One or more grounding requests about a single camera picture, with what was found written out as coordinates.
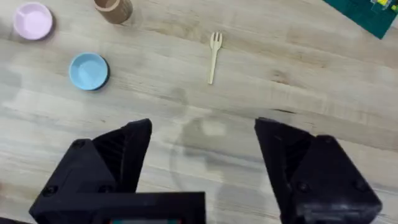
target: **circuit board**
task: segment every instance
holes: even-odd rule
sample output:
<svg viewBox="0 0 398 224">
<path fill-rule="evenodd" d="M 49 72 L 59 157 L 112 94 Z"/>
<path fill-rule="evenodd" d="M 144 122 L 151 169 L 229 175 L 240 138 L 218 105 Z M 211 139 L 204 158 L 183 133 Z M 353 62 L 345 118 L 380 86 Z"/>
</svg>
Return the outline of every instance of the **circuit board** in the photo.
<svg viewBox="0 0 398 224">
<path fill-rule="evenodd" d="M 398 0 L 324 0 L 363 29 L 382 39 L 398 13 Z"/>
</svg>

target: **fork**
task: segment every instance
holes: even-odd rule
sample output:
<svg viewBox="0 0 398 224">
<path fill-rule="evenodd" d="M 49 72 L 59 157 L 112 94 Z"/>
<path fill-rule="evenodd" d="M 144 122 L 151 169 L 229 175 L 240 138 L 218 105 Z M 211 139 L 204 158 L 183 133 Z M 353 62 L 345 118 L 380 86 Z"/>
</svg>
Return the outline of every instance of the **fork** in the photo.
<svg viewBox="0 0 398 224">
<path fill-rule="evenodd" d="M 221 48 L 222 43 L 223 43 L 223 34 L 220 32 L 212 33 L 211 38 L 210 38 L 210 48 L 212 51 L 211 70 L 210 70 L 210 75 L 207 80 L 207 83 L 210 85 L 213 84 L 214 70 L 216 68 L 217 53 L 218 53 L 218 50 Z"/>
</svg>

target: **bowl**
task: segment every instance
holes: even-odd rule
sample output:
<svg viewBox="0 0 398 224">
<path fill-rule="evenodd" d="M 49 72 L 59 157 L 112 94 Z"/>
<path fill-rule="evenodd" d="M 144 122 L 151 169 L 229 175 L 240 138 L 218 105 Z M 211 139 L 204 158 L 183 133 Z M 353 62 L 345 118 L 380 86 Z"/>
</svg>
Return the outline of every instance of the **bowl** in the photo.
<svg viewBox="0 0 398 224">
<path fill-rule="evenodd" d="M 28 2 L 17 8 L 14 29 L 23 38 L 39 40 L 51 31 L 53 25 L 49 9 L 38 2 Z"/>
<path fill-rule="evenodd" d="M 105 59 L 96 53 L 77 55 L 69 67 L 72 83 L 81 90 L 97 90 L 108 80 L 109 69 Z"/>
</svg>

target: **pink bowl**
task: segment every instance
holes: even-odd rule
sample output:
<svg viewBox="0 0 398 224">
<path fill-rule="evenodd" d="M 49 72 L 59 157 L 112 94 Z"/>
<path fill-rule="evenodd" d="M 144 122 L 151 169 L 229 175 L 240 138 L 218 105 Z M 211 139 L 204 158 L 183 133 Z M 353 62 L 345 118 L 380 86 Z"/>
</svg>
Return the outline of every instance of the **pink bowl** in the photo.
<svg viewBox="0 0 398 224">
<path fill-rule="evenodd" d="M 52 27 L 49 9 L 38 2 L 28 2 L 18 7 L 14 16 L 14 29 L 28 40 L 39 40 L 49 34 Z"/>
</svg>

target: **blue bowl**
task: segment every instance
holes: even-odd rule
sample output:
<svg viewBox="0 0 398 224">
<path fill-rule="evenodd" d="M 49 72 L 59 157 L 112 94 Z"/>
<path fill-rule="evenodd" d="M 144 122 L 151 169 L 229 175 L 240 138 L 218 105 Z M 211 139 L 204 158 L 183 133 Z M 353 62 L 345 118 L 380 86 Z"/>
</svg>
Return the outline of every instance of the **blue bowl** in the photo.
<svg viewBox="0 0 398 224">
<path fill-rule="evenodd" d="M 108 80 L 108 64 L 98 54 L 82 53 L 69 66 L 72 83 L 82 90 L 97 90 Z"/>
</svg>

